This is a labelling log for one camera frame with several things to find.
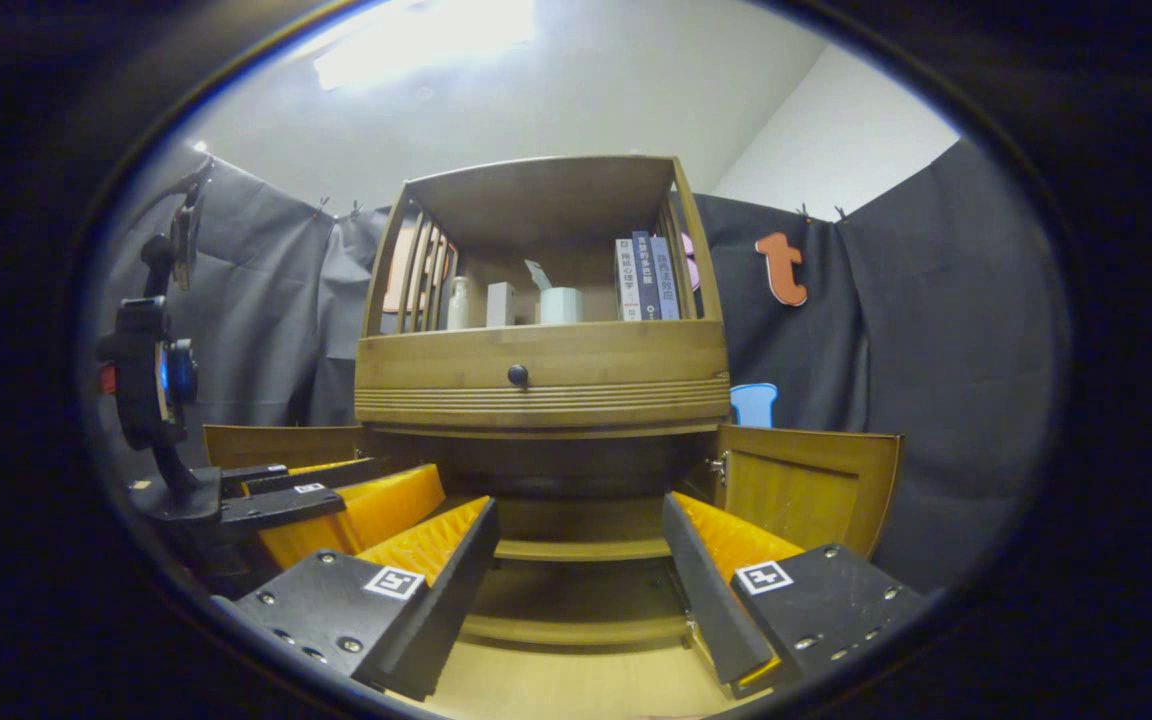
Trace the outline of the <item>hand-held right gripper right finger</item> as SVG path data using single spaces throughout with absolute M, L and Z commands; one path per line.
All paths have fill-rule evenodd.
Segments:
M 801 548 L 681 493 L 664 497 L 660 528 L 694 632 L 736 697 L 846 667 L 929 607 L 841 544 Z

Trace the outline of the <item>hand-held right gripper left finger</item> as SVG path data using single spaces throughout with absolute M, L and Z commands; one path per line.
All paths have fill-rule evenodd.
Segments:
M 234 602 L 282 655 L 334 683 L 424 700 L 435 692 L 500 538 L 479 497 L 356 555 L 316 550 Z

